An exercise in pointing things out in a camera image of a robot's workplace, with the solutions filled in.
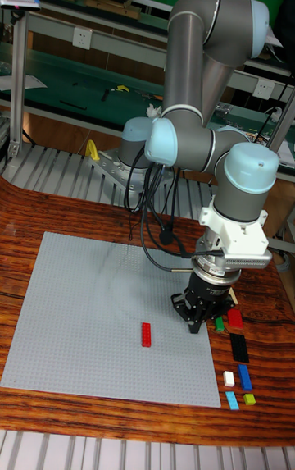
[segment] cable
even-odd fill
[[[170,225],[171,228],[173,227],[174,221],[174,214],[175,214],[175,201],[176,201],[176,192],[179,183],[179,175],[180,175],[180,167],[177,170],[176,179],[175,179],[175,187],[173,189],[173,197],[172,197],[172,206],[171,206],[171,217],[170,217]]]
[[[134,161],[132,162],[132,166],[130,168],[130,172],[129,172],[129,176],[128,176],[128,180],[127,180],[127,184],[126,184],[125,195],[124,195],[124,208],[127,209],[127,211],[129,211],[131,213],[135,213],[136,211],[139,211],[143,206],[145,193],[146,193],[146,188],[147,188],[147,183],[149,181],[149,178],[150,178],[150,175],[151,175],[151,172],[152,172],[152,168],[153,168],[153,164],[151,164],[151,166],[147,169],[147,172],[146,172],[146,175],[145,175],[145,178],[144,178],[143,189],[142,189],[142,192],[139,194],[138,203],[135,206],[135,208],[131,208],[130,204],[129,204],[130,181],[131,181],[131,177],[132,177],[134,168],[136,167],[136,164],[137,164],[138,160],[143,156],[143,153],[144,153],[144,146],[141,147],[141,149],[138,151]]]
[[[156,267],[158,267],[159,269],[163,270],[164,272],[173,272],[173,270],[175,268],[173,267],[166,267],[166,266],[162,266],[161,264],[159,264],[157,261],[155,261],[152,256],[150,255],[150,253],[148,252],[148,249],[145,245],[145,242],[144,242],[144,234],[143,234],[143,229],[144,229],[144,223],[146,222],[146,220],[148,219],[148,206],[149,206],[149,203],[150,203],[150,200],[152,198],[152,196],[155,194],[155,192],[157,191],[157,187],[158,185],[160,184],[161,182],[161,175],[162,175],[162,172],[163,172],[163,166],[161,167],[158,167],[154,177],[152,178],[152,183],[150,185],[150,188],[147,192],[147,201],[144,205],[144,208],[143,208],[143,214],[142,214],[142,218],[141,218],[141,224],[140,224],[140,239],[141,239],[141,243],[142,243],[142,246],[143,246],[143,251],[145,252],[148,260]],[[151,232],[149,230],[149,227],[148,227],[148,223],[147,223],[147,232],[148,234],[151,236]],[[154,242],[154,244],[159,247],[160,245],[153,239],[152,237],[152,242]],[[169,253],[169,254],[174,254],[174,252],[168,252],[168,250],[166,249],[163,249],[163,251]],[[217,257],[220,257],[220,256],[223,256],[223,251],[220,250],[220,249],[217,249],[217,250],[214,250],[214,251],[207,251],[207,252],[196,252],[196,253],[192,253],[192,255],[213,255],[213,256],[217,256]]]
[[[167,193],[167,195],[166,195],[166,201],[165,201],[165,203],[164,203],[164,207],[163,207],[163,209],[161,210],[161,216],[160,216],[161,224],[162,224],[162,215],[163,215],[164,211],[166,210],[166,205],[167,205],[167,203],[168,203],[168,198],[169,198],[169,196],[170,196],[170,193],[171,193],[172,188],[173,188],[174,183],[175,183],[175,170],[174,170],[173,167],[172,167],[172,171],[173,171],[173,180],[172,180],[172,182],[171,182],[171,184],[170,184],[170,188],[168,189],[168,193]]]
[[[30,135],[28,135],[28,133],[26,133],[24,129],[23,129],[23,135],[32,143],[33,146],[37,145],[36,142],[34,142],[33,139],[31,139]]]
[[[91,129],[89,129],[87,136],[85,137],[84,141],[80,145],[79,151],[77,151],[77,155],[79,155],[79,152],[81,151],[82,147],[84,146],[85,142],[87,141],[87,138],[89,137],[90,133],[91,133]]]
[[[254,144],[258,141],[258,139],[259,139],[259,137],[260,137],[262,131],[263,131],[264,128],[266,127],[266,124],[267,124],[268,120],[270,119],[272,113],[275,111],[275,108],[278,107],[278,105],[279,105],[279,100],[282,98],[282,96],[283,96],[283,94],[284,94],[286,88],[288,87],[288,85],[289,85],[289,83],[290,83],[290,81],[291,81],[292,78],[293,78],[293,75],[291,74],[291,75],[289,76],[287,82],[285,83],[285,85],[284,85],[284,87],[283,87],[283,91],[281,92],[279,98],[277,99],[276,104],[275,104],[271,109],[269,109],[270,113],[268,114],[268,116],[267,116],[267,118],[266,118],[264,124],[262,125],[262,127],[259,129],[259,131],[258,131],[258,133],[257,133],[257,135],[256,135],[256,138],[255,138],[255,140],[254,140]]]

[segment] wood grain surface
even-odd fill
[[[128,244],[129,214],[18,189],[0,177],[0,375],[44,231]],[[175,219],[175,232],[193,251],[203,229]],[[138,226],[132,244],[140,244]],[[295,317],[275,265],[244,272],[234,291],[243,314],[255,406],[243,403],[225,319],[223,333],[208,324],[221,408],[0,388],[0,428],[197,445],[295,445]],[[224,370],[236,375],[239,411],[229,410]]]

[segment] green lego brick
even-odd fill
[[[216,331],[223,331],[225,328],[225,325],[223,323],[222,316],[217,317],[216,319]]]
[[[255,397],[253,394],[245,394],[244,401],[246,404],[255,404]]]

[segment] lego brick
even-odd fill
[[[229,295],[231,296],[232,300],[234,301],[235,304],[238,304],[238,299],[235,296],[233,288],[229,288]]]
[[[237,328],[238,330],[243,329],[243,321],[242,321],[242,315],[239,309],[230,309],[227,312],[228,319],[229,319],[229,326],[232,328]]]
[[[234,374],[233,372],[224,372],[224,382],[225,386],[234,386]]]
[[[253,394],[245,394],[244,401],[246,404],[255,404],[255,397]]]
[[[216,331],[223,331],[224,328],[225,328],[225,325],[223,323],[222,316],[220,315],[220,317],[217,317],[216,319]]]
[[[244,364],[238,365],[238,376],[240,378],[243,391],[253,390],[247,366]]]
[[[149,322],[142,322],[142,346],[145,348],[151,348],[151,325]]]
[[[243,335],[237,335],[236,333],[229,333],[229,336],[234,360],[238,363],[249,363],[245,337]]]
[[[226,399],[228,400],[229,407],[231,410],[239,410],[238,401],[233,391],[225,392]]]

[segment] metal grating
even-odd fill
[[[116,187],[102,170],[91,165],[88,158],[23,144],[20,154],[8,161],[1,169],[3,178],[21,188],[61,196],[81,198],[93,202],[102,202],[123,207],[123,192]],[[165,205],[170,184],[161,184],[154,202],[157,212]],[[203,206],[208,206],[216,186],[179,179],[179,188],[175,203],[177,217],[198,220]],[[168,198],[165,214],[171,210],[172,195]]]
[[[292,470],[295,449],[171,445],[0,431],[0,470]]]

